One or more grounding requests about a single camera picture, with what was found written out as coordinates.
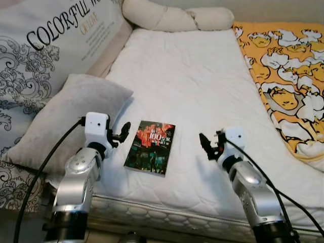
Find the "dark red-green cover book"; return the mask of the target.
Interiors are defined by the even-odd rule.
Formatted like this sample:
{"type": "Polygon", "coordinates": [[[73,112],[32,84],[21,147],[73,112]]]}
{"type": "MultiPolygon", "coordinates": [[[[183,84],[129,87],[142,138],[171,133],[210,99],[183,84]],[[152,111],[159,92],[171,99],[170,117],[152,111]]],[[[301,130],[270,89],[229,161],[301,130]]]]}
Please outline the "dark red-green cover book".
{"type": "Polygon", "coordinates": [[[128,151],[124,167],[164,177],[171,157],[176,126],[142,120],[128,151]]]}

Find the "white quilted mattress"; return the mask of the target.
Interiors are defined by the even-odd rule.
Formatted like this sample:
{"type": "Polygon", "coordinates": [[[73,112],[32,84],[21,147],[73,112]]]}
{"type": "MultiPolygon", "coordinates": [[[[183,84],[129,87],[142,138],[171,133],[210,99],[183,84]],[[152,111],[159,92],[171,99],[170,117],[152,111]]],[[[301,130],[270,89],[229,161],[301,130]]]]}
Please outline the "white quilted mattress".
{"type": "Polygon", "coordinates": [[[130,134],[102,165],[89,214],[93,227],[168,229],[213,238],[254,241],[228,176],[199,143],[222,128],[239,127],[245,151],[274,185],[324,220],[323,176],[294,158],[261,102],[232,30],[160,32],[138,29],[107,79],[133,91],[116,131],[130,134]],[[142,121],[176,127],[166,174],[128,169],[124,162],[142,121]]]}

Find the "grey velvet pillow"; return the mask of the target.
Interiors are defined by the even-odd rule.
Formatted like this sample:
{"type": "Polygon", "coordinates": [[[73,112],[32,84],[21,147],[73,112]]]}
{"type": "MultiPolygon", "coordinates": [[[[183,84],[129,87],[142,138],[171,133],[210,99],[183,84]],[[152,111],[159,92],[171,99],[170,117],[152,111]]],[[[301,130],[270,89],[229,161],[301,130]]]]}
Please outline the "grey velvet pillow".
{"type": "Polygon", "coordinates": [[[35,116],[20,107],[0,109],[0,168],[35,172],[49,150],[88,112],[109,115],[110,125],[133,91],[104,78],[70,74],[63,88],[35,116]]]}

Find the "grey robot leg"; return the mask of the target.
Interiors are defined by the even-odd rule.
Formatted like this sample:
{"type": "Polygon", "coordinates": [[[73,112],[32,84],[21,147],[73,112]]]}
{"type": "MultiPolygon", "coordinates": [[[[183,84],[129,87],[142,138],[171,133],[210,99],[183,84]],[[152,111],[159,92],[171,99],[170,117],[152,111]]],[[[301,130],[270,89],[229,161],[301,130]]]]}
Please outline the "grey robot leg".
{"type": "Polygon", "coordinates": [[[121,236],[117,243],[147,243],[147,238],[135,232],[129,232],[121,236]]]}

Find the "long beige bolster pillow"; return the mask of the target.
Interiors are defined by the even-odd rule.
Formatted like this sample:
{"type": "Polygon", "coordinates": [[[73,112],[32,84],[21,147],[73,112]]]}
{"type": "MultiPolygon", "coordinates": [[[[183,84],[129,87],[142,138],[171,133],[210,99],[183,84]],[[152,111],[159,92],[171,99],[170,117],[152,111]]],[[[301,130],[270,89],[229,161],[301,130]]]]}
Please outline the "long beige bolster pillow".
{"type": "Polygon", "coordinates": [[[123,0],[123,16],[140,28],[165,31],[219,31],[233,26],[234,14],[224,7],[181,9],[150,0],[123,0]]]}

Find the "grey printed headboard cushion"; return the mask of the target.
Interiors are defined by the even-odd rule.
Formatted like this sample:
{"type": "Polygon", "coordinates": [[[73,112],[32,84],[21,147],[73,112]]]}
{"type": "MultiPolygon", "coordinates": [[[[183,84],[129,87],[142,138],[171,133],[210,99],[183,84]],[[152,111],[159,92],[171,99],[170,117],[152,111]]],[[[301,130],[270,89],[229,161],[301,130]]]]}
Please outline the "grey printed headboard cushion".
{"type": "Polygon", "coordinates": [[[104,78],[132,26],[124,0],[0,0],[0,210],[18,210],[34,171],[3,159],[69,74],[104,78]]]}

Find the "yellow cartoon egg blanket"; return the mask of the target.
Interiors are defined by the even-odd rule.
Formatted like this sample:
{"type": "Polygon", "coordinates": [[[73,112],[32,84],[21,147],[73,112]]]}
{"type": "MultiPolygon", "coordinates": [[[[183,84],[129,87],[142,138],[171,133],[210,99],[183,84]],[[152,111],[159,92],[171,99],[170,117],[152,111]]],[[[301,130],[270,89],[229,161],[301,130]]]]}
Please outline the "yellow cartoon egg blanket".
{"type": "Polygon", "coordinates": [[[289,152],[323,158],[322,23],[235,22],[234,35],[262,103],[289,152]]]}

